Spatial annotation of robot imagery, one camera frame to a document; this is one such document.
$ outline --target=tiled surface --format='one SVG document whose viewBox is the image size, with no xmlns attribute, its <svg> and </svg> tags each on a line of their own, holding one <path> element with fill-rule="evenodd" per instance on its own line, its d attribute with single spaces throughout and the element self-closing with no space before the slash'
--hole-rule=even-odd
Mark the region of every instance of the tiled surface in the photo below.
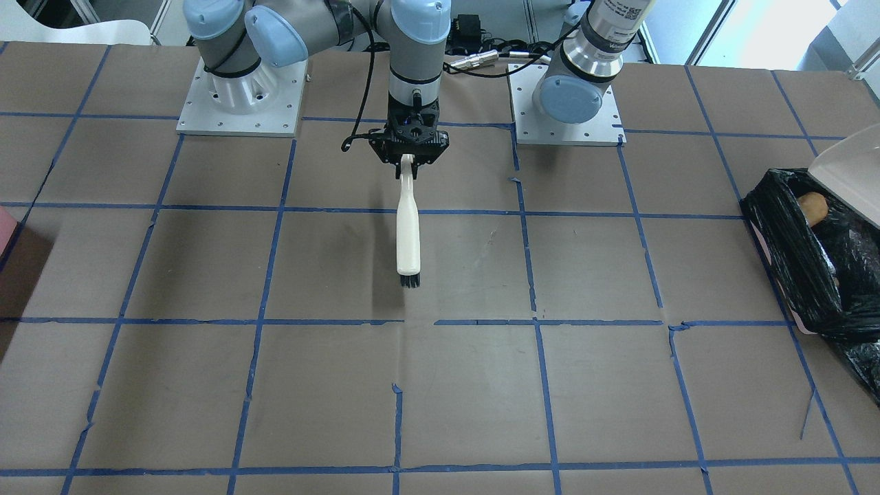
<svg viewBox="0 0 880 495">
<path fill-rule="evenodd" d="M 814 401 L 799 438 L 809 381 L 722 161 L 744 194 L 811 160 L 773 73 L 690 68 L 704 116 L 687 70 L 629 67 L 626 166 L 514 153 L 507 83 L 444 77 L 466 125 L 416 182 L 404 291 L 392 169 L 327 120 L 366 65 L 314 58 L 295 147 L 180 141 L 192 49 L 6 45 L 0 203 L 27 221 L 0 272 L 1 493 L 871 493 L 880 412 L 815 337 L 827 421 Z M 810 134 L 872 118 L 856 83 L 778 77 Z"/>
<path fill-rule="evenodd" d="M 850 489 L 840 466 L 755 466 L 713 470 L 713 492 L 718 495 L 778 493 L 833 495 Z"/>
</svg>

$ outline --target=pink box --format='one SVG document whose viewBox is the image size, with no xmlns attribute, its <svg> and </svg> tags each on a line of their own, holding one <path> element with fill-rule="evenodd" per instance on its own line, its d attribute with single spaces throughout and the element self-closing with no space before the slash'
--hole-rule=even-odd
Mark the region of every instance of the pink box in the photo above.
<svg viewBox="0 0 880 495">
<path fill-rule="evenodd" d="M 6 250 L 17 225 L 18 222 L 15 221 L 15 218 L 0 206 L 0 254 Z"/>
</svg>

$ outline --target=black garbage bag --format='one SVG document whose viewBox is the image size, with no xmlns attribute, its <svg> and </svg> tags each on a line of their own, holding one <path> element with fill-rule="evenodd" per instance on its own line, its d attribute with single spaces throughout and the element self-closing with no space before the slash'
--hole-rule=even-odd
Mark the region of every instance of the black garbage bag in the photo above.
<svg viewBox="0 0 880 495">
<path fill-rule="evenodd" d="M 828 216 L 810 228 L 797 198 L 817 192 Z M 880 405 L 880 229 L 806 169 L 770 169 L 740 207 L 764 238 L 782 297 L 850 365 Z"/>
</svg>

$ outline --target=metal connector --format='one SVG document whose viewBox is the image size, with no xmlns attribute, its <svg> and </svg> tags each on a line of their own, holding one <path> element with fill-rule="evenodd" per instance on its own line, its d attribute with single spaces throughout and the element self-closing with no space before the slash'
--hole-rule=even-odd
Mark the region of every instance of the metal connector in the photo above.
<svg viewBox="0 0 880 495">
<path fill-rule="evenodd" d="M 450 66 L 455 70 L 470 70 L 482 67 L 483 65 L 492 63 L 496 60 L 498 60 L 498 50 L 489 50 L 488 52 L 466 56 L 465 58 L 450 63 Z"/>
</svg>

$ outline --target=metal plate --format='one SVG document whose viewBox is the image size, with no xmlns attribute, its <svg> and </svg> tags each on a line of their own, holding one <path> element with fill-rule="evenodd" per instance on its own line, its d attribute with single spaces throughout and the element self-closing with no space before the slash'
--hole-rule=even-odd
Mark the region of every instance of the metal plate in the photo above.
<svg viewBox="0 0 880 495">
<path fill-rule="evenodd" d="M 209 91 L 211 76 L 204 71 L 204 62 L 199 59 L 187 101 L 180 111 L 177 131 L 197 136 L 295 137 L 307 64 L 306 61 L 281 69 L 269 68 L 280 82 L 272 104 L 255 114 L 236 115 L 226 112 L 212 100 Z"/>
<path fill-rule="evenodd" d="M 520 65 L 512 63 L 508 69 L 514 70 Z M 532 103 L 532 92 L 545 71 L 546 66 L 534 64 L 510 76 L 510 100 L 517 122 L 518 143 L 616 146 L 627 141 L 610 86 L 605 91 L 599 113 L 587 122 L 567 124 L 538 110 Z"/>
</svg>

